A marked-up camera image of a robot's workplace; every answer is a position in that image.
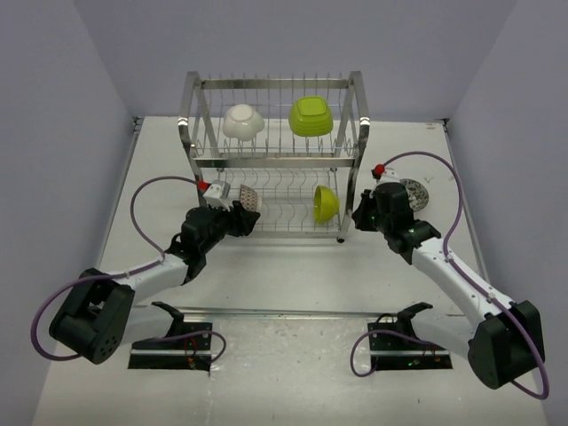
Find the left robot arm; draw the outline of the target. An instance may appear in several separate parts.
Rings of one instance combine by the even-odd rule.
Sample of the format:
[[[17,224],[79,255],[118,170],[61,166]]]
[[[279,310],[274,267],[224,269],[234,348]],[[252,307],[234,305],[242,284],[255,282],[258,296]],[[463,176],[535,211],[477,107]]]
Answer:
[[[157,260],[116,274],[84,271],[51,321],[50,337],[95,365],[126,343],[150,340],[176,348],[185,336],[180,312],[162,302],[147,307],[138,303],[194,280],[206,265],[206,255],[225,236],[250,235],[260,217],[239,201],[228,209],[190,209]]]

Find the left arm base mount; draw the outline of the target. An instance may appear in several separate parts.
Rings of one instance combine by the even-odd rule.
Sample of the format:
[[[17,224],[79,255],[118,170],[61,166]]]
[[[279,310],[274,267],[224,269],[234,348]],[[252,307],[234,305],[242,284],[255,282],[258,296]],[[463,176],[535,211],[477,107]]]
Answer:
[[[210,372],[213,324],[203,321],[185,321],[177,308],[163,302],[153,307],[166,311],[173,319],[167,337],[192,334],[185,340],[169,342],[136,342],[131,346],[128,369],[132,370],[187,370]]]

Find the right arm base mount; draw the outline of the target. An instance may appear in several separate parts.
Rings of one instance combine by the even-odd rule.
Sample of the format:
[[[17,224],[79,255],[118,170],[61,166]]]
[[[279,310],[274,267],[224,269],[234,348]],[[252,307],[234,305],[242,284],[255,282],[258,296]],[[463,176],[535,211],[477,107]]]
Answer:
[[[381,313],[377,319],[367,323],[367,330],[374,331],[368,337],[371,352],[371,370],[375,371],[418,371],[449,370],[453,368],[449,352],[437,345],[415,343],[392,335],[395,332],[417,336],[411,325],[422,311],[429,311],[432,305],[425,302],[411,305],[397,313]]]

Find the brown patterned bowl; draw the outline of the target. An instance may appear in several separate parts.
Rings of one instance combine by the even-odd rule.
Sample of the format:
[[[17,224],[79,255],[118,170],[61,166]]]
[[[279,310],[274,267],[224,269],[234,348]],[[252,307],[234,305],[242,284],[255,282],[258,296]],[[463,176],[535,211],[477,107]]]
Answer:
[[[240,185],[239,202],[247,211],[259,213],[262,208],[262,198],[258,192],[250,186]]]

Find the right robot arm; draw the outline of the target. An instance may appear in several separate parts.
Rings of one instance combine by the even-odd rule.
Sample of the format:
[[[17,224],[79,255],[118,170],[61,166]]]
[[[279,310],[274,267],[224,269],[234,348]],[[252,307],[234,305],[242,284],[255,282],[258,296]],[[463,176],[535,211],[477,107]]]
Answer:
[[[360,231],[381,233],[389,249],[431,279],[468,321],[452,326],[431,304],[414,304],[396,314],[392,334],[403,347],[439,345],[465,358],[480,382],[493,390],[515,384],[518,377],[536,369],[542,380],[537,397],[548,395],[538,309],[528,301],[514,302],[463,263],[449,248],[447,236],[414,217],[400,182],[365,190],[352,219]]]

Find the pink floral bowl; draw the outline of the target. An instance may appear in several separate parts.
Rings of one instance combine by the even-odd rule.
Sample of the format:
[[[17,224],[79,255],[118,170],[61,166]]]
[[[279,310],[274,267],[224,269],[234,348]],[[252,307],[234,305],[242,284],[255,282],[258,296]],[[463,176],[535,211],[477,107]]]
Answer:
[[[410,208],[414,212],[421,211],[428,206],[430,195],[423,184],[411,178],[401,178],[400,184],[405,187]]]

